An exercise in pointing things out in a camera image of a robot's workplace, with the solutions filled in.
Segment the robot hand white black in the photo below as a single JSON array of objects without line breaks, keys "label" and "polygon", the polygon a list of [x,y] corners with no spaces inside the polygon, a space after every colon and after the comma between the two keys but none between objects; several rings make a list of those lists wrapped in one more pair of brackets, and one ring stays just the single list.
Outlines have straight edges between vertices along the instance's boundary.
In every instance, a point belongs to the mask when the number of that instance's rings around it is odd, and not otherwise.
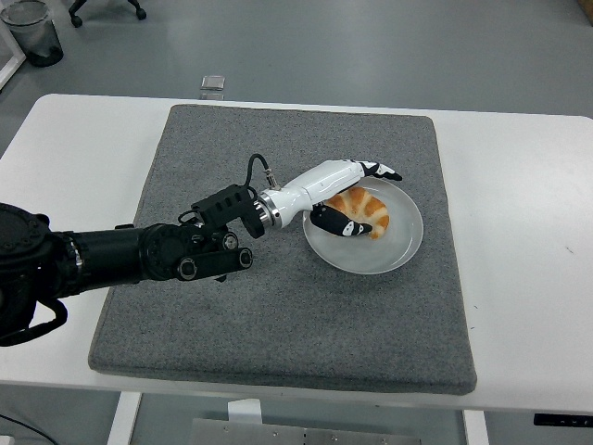
[{"label": "robot hand white black", "polygon": [[383,201],[358,186],[368,176],[401,179],[381,163],[327,160],[283,187],[260,193],[259,202],[268,218],[264,224],[284,228],[306,210],[310,222],[325,232],[377,239],[385,234],[390,216]]}]

